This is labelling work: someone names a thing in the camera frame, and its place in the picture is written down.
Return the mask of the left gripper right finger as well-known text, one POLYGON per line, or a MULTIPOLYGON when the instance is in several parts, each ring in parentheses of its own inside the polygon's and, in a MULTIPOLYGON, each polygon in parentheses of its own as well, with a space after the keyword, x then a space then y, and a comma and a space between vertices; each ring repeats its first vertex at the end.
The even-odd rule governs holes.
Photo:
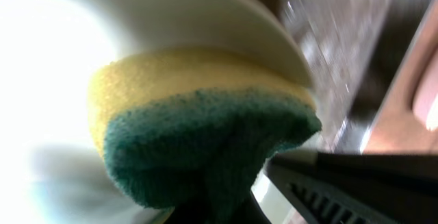
POLYGON ((437 156, 279 153, 265 174, 308 223, 436 223, 437 156))

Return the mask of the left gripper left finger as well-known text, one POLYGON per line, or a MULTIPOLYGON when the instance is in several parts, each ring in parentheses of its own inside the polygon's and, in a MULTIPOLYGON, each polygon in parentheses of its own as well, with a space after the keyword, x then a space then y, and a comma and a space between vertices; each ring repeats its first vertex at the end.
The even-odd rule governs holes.
POLYGON ((251 191, 236 208, 213 209, 209 202, 195 199, 177 206, 164 221, 164 224, 208 223, 271 224, 251 191))

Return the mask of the green yellow sponge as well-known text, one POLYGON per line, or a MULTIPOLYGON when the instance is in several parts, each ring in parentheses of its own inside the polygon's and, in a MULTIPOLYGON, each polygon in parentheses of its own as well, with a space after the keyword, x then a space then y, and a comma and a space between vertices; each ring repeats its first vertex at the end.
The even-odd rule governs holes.
POLYGON ((166 217, 201 199, 236 208, 266 160, 322 124, 309 92, 240 54, 176 48, 95 71, 90 133, 109 178, 166 217))

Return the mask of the white plate top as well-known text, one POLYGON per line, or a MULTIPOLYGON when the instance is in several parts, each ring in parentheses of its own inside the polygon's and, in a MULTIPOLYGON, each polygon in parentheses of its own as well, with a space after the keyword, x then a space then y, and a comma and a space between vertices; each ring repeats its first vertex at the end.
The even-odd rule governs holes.
POLYGON ((88 86, 106 64, 176 48, 240 54, 315 104, 300 49, 258 0, 1 0, 1 222, 160 223, 107 174, 88 86))

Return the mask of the white plate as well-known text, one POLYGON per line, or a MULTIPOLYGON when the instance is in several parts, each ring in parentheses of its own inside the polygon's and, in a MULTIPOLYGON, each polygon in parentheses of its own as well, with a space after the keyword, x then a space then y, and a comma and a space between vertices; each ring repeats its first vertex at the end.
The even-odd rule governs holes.
POLYGON ((315 104, 300 49, 258 0, 1 0, 1 222, 160 223, 107 174, 88 86, 106 64, 176 48, 240 54, 315 104))
POLYGON ((430 56, 413 100, 416 119, 428 130, 437 130, 437 50, 430 56))

